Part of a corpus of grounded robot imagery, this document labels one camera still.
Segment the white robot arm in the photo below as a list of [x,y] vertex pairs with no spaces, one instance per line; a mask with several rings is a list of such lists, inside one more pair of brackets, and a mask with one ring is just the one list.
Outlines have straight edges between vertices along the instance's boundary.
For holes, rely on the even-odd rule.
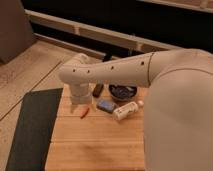
[[71,101],[91,101],[91,83],[142,86],[147,171],[213,171],[213,54],[157,51],[91,64],[77,54],[59,71]]

